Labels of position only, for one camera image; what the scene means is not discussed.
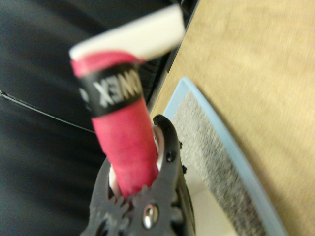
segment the metal rivet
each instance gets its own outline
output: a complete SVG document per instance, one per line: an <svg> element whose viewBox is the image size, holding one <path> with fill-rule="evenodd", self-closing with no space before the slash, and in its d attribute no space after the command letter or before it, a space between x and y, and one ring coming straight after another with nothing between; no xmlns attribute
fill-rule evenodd
<svg viewBox="0 0 315 236"><path fill-rule="evenodd" d="M176 157L176 152L174 151L169 151L167 154L166 154L166 160L168 162L172 162L175 160L175 157Z"/></svg>
<svg viewBox="0 0 315 236"><path fill-rule="evenodd" d="M149 230L158 221L158 207L155 204L148 204L143 210L143 225Z"/></svg>

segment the black overgrip band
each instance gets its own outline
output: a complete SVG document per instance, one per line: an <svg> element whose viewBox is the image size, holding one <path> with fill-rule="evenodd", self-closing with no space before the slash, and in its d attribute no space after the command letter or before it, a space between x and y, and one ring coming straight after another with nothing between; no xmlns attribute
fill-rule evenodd
<svg viewBox="0 0 315 236"><path fill-rule="evenodd" d="M79 79L79 90L92 117L126 107L143 96L137 64L119 64Z"/></svg>

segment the white plastic part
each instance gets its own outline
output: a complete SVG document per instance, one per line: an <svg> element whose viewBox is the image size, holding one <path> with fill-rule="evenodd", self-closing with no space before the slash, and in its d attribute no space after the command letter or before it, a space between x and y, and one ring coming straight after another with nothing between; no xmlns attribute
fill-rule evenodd
<svg viewBox="0 0 315 236"><path fill-rule="evenodd" d="M177 46L184 34L182 11L179 5L172 5L78 43L69 54L71 59L79 60L91 54L117 50L152 60Z"/></svg>
<svg viewBox="0 0 315 236"><path fill-rule="evenodd" d="M193 166L186 166L184 175L192 201L196 236L237 236L234 227L226 217L215 197L202 182Z"/></svg>

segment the wooden desk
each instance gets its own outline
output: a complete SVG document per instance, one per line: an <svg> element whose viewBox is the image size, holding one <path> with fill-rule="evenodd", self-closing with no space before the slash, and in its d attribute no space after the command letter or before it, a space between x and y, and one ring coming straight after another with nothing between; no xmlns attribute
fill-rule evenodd
<svg viewBox="0 0 315 236"><path fill-rule="evenodd" d="M200 0L151 117L188 76L292 236L315 235L315 1Z"/></svg>

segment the black clamp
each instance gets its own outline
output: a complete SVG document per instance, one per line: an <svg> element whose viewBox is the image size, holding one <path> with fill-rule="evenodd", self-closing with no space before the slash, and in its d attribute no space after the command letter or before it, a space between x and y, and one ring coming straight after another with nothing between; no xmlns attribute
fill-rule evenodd
<svg viewBox="0 0 315 236"><path fill-rule="evenodd" d="M110 163L102 165L92 194L90 219L81 236L195 236L192 204L172 123L158 115L154 124L164 137L163 162L151 187L127 199L109 187Z"/></svg>

